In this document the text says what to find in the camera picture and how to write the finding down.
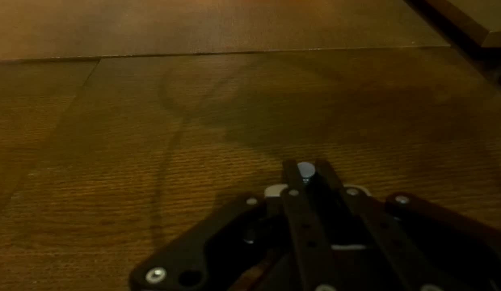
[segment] folding metal mechanism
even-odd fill
[[[131,289],[223,291],[273,253],[252,291],[501,291],[501,232],[408,193],[383,204],[314,165],[284,161],[265,199],[214,212],[140,263]]]

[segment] wood grain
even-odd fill
[[[0,211],[95,64],[0,65]]]
[[[403,0],[0,0],[0,59],[448,46]]]
[[[422,0],[482,48],[501,48],[501,0]]]
[[[0,289],[126,289],[284,158],[501,229],[501,91],[450,48],[103,59],[0,219]]]

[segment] silver screw head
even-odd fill
[[[315,291],[337,291],[337,289],[328,284],[320,284],[315,288]]]
[[[396,196],[395,200],[401,204],[407,204],[408,202],[410,202],[409,197],[403,195]]]
[[[421,286],[421,291],[443,291],[441,287],[434,285],[434,284],[425,284]]]
[[[351,195],[351,196],[356,196],[356,195],[360,194],[360,191],[358,191],[358,189],[356,189],[356,188],[348,188],[348,190],[346,190],[346,193]]]
[[[248,205],[256,205],[256,203],[258,203],[258,199],[254,198],[254,197],[250,197],[249,199],[247,199],[246,202]]]
[[[166,270],[163,267],[155,267],[147,272],[145,279],[148,283],[157,284],[166,278]]]

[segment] hole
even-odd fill
[[[182,286],[191,287],[200,283],[202,273],[200,271],[184,271],[179,276],[179,283]]]
[[[398,240],[398,239],[394,239],[392,240],[392,244],[395,246],[395,247],[403,247],[403,242]]]

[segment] black metal bracket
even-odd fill
[[[410,194],[384,204],[315,161],[276,195],[243,195],[130,274],[133,291],[223,291],[269,252],[253,291],[501,291],[501,232]]]

